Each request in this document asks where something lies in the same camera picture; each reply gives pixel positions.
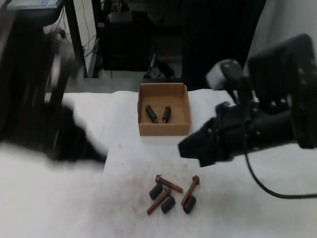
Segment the white cloth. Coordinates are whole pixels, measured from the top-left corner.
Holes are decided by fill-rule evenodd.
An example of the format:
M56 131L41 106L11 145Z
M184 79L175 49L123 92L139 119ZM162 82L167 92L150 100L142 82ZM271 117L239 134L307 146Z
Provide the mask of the white cloth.
M281 200L252 180L244 159L200 168L182 159L183 137L140 137L137 93L72 94L77 118L91 135L108 146L103 172L89 165L52 166L43 154L0 146L1 238L280 238L316 237L317 201ZM228 100L211 90L189 93L192 131ZM317 191L317 153L287 145L250 155L256 174L271 189L284 193ZM198 175L197 199L190 215L183 194L172 192L175 207L166 215L152 204L149 191L156 174L184 192Z

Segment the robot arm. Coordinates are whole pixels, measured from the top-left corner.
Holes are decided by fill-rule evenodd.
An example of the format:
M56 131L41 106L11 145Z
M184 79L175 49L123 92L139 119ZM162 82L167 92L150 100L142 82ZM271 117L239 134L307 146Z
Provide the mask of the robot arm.
M56 85L46 100L61 45L54 34L45 35L11 12L0 18L0 140L44 152L54 161L104 164L106 153L95 148L74 122L73 109L62 103L67 81L78 76L81 65L71 54L61 57Z
M199 159L203 167L292 142L317 147L317 68L310 37L300 35L259 53L249 60L249 71L250 77L243 77L234 60L210 71L209 85L227 90L235 105L216 106L216 117L179 144L182 157Z

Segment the rusty bolt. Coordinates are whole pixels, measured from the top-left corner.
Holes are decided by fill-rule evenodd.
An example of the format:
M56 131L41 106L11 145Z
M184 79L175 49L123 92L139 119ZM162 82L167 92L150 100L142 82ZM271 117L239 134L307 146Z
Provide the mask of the rusty bolt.
M162 184L165 184L166 186L168 186L168 187L170 187L170 188L172 188L172 189L174 189L174 190L176 190L176 191L178 191L178 192L180 192L180 193L183 192L183 189L182 189L181 187L179 187L179 186L177 186L177 185L174 185L174 184L172 184L171 182L169 182L169 181L167 181L167 180L161 178L160 175L157 175L157 177L156 177L156 179L155 179L155 182L160 182L160 183L162 183Z
M185 203L187 202L187 199L189 198L190 195L192 195L194 188L196 187L196 185L199 184L199 177L197 175L193 176L193 182L192 185L190 185L187 193L185 194L185 197L182 201L182 206L185 205Z
M165 188L165 192L152 204L152 206L147 210L147 214L151 214L167 197L171 194L169 188Z

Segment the black curtain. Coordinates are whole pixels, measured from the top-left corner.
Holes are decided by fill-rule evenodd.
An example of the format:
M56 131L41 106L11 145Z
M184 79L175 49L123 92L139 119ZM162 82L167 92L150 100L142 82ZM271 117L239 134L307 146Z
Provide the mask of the black curtain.
M205 75L220 60L244 67L266 0L194 0L183 29L182 77L189 90L208 88Z

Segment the open cardboard box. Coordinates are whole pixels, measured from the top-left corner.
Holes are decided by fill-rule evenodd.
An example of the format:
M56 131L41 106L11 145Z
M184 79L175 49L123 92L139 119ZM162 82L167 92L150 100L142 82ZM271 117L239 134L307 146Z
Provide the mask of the open cardboard box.
M158 117L153 123L145 111L150 105ZM168 123L162 123L165 107L171 106ZM140 135L188 135L190 108L187 87L183 83L141 84L138 101L138 124Z

